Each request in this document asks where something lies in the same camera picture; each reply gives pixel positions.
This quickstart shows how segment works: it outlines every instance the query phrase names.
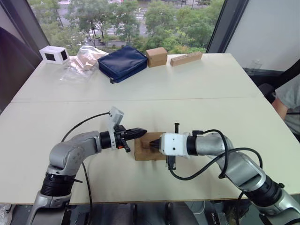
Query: small white device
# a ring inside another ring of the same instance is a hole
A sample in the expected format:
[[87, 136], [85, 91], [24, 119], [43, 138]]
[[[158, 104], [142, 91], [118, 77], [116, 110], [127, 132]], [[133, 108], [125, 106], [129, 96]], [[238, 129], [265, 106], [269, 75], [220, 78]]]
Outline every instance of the small white device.
[[46, 46], [39, 50], [43, 60], [49, 63], [55, 64], [64, 64], [69, 60], [69, 54], [66, 48], [63, 47], [55, 47], [55, 46]]

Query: wooden block with holes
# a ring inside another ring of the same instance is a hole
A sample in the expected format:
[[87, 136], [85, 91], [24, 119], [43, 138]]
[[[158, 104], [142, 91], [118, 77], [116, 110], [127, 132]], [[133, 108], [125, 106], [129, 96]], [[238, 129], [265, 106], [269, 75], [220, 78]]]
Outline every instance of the wooden block with holes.
[[144, 136], [135, 139], [135, 160], [165, 160], [166, 156], [161, 154], [158, 149], [153, 149], [149, 143], [158, 139], [163, 132], [146, 133]]
[[202, 57], [202, 52], [194, 52], [194, 53], [172, 58], [170, 64], [172, 67], [175, 67], [184, 63], [200, 60], [201, 57]]

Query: robotic arm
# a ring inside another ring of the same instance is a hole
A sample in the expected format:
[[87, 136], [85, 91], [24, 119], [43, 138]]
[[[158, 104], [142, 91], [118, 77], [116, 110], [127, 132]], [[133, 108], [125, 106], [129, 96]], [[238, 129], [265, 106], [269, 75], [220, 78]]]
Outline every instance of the robotic arm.
[[75, 176], [85, 158], [107, 148], [124, 148], [130, 152], [126, 141], [139, 138], [147, 131], [141, 128], [126, 130], [120, 125], [123, 115], [123, 112], [113, 107], [109, 112], [108, 131], [83, 133], [54, 146], [42, 189], [37, 193], [26, 225], [33, 224], [41, 208], [61, 209], [69, 204], [73, 183], [81, 182]]
[[[226, 137], [228, 149], [232, 142]], [[224, 153], [225, 146], [218, 133], [189, 135], [164, 133], [160, 138], [160, 152], [167, 156], [214, 156]], [[225, 158], [217, 161], [222, 170]], [[259, 210], [266, 225], [300, 224], [300, 205], [283, 189], [282, 184], [269, 176], [246, 154], [229, 154], [226, 177], [249, 198]]]

